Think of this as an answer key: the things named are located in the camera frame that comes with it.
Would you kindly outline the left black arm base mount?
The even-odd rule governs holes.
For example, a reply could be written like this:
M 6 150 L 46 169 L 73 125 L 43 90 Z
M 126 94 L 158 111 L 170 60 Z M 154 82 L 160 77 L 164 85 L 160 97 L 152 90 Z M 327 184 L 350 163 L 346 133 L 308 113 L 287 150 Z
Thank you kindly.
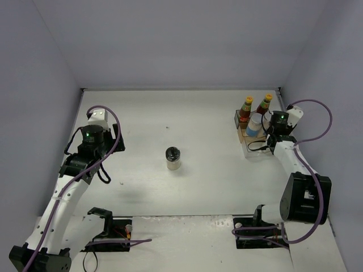
M 91 241 L 125 241 L 130 240 L 132 233 L 132 219 L 114 217 L 109 210 L 93 207 L 87 212 L 87 215 L 96 215 L 104 219 L 103 231 L 96 235 Z M 129 252 L 130 243 L 102 243 L 85 246 L 81 252 Z

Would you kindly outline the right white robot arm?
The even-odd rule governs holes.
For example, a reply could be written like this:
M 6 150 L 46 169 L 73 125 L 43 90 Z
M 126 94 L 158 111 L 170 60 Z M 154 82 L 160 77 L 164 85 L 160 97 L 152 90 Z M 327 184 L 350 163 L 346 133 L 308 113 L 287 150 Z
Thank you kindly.
M 251 227 L 265 233 L 272 224 L 301 222 L 325 224 L 331 194 L 331 180 L 313 170 L 290 135 L 289 113 L 273 111 L 267 130 L 267 146 L 283 166 L 288 181 L 277 204 L 258 205 Z

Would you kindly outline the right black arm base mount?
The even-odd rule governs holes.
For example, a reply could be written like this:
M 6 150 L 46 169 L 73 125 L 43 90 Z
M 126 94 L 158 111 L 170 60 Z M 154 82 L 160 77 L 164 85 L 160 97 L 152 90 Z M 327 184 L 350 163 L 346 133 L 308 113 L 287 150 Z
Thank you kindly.
M 289 249 L 275 224 L 255 222 L 251 216 L 233 218 L 233 224 L 232 234 L 237 249 Z

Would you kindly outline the red sauce bottle yellow cap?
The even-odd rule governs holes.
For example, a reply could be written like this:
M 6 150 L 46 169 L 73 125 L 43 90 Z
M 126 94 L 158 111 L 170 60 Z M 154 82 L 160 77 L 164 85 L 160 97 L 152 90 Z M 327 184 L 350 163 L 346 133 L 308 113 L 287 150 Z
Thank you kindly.
M 254 98 L 252 96 L 247 96 L 241 109 L 239 110 L 239 121 L 247 122 L 251 113 L 251 106 Z

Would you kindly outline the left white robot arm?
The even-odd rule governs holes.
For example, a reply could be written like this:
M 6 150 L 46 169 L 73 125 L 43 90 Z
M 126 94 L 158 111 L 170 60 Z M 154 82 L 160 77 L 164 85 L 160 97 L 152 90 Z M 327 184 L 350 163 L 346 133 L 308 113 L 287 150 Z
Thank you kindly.
M 125 145 L 119 124 L 86 125 L 80 128 L 82 143 L 64 161 L 51 200 L 30 237 L 22 246 L 13 246 L 9 259 L 17 271 L 69 271 L 73 258 L 96 237 L 113 232 L 109 210 L 93 207 L 79 229 L 65 234 L 71 216 L 93 177 L 103 170 L 103 162 Z

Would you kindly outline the silver lid jar blue label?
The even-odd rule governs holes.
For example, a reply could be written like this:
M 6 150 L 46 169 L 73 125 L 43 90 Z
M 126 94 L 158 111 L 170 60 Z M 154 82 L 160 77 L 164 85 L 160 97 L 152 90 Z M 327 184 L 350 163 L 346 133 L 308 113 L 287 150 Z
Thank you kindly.
M 262 130 L 262 115 L 260 113 L 254 113 L 246 127 L 246 135 L 248 137 L 260 138 L 263 136 Z

